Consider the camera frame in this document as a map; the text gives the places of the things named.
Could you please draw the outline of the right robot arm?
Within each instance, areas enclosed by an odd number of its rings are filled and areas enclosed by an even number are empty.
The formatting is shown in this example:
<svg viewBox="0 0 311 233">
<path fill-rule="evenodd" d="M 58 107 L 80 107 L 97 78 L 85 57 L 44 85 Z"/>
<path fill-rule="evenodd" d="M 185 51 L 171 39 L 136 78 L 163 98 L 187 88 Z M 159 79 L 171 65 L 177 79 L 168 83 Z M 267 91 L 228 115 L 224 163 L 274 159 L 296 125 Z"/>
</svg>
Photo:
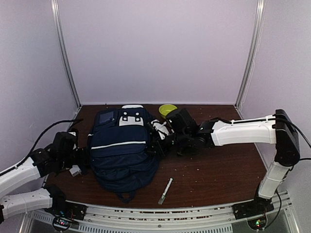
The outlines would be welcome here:
<svg viewBox="0 0 311 233">
<path fill-rule="evenodd" d="M 254 199 L 232 206 L 235 219 L 263 215 L 274 209 L 272 197 L 288 172 L 301 161 L 299 136 L 303 133 L 287 113 L 277 109 L 273 115 L 247 120 L 225 120 L 219 117 L 200 125 L 187 109 L 170 111 L 165 123 L 153 120 L 148 126 L 159 135 L 156 148 L 164 153 L 165 147 L 177 145 L 181 153 L 199 148 L 213 148 L 231 144 L 274 144 L 276 154 L 257 186 Z"/>
</svg>

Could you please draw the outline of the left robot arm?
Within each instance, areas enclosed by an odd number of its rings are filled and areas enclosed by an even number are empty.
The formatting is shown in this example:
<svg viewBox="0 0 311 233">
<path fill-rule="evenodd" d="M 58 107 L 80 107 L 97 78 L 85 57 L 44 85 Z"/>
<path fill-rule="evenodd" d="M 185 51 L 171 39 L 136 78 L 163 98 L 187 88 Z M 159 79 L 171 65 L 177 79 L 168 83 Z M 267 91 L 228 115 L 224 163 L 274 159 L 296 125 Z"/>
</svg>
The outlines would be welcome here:
<svg viewBox="0 0 311 233">
<path fill-rule="evenodd" d="M 28 193 L 11 195 L 17 188 L 50 174 L 69 171 L 71 176 L 87 174 L 88 151 L 78 146 L 78 130 L 71 127 L 57 132 L 52 143 L 44 148 L 32 146 L 18 163 L 0 173 L 0 220 L 43 209 L 70 222 L 83 219 L 86 208 L 70 204 L 64 192 L 54 184 Z"/>
</svg>

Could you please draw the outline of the navy blue student backpack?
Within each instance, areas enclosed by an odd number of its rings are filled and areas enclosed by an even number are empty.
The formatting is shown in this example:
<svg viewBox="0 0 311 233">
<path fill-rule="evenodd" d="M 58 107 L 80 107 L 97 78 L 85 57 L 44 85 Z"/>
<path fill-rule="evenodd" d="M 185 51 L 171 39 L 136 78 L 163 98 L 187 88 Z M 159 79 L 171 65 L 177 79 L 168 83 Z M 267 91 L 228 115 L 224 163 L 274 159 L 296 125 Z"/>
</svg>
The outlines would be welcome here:
<svg viewBox="0 0 311 233">
<path fill-rule="evenodd" d="M 149 185 L 157 172 L 159 159 L 151 150 L 148 126 L 154 119 L 139 104 L 101 110 L 87 136 L 89 164 L 97 182 L 123 203 Z"/>
</svg>

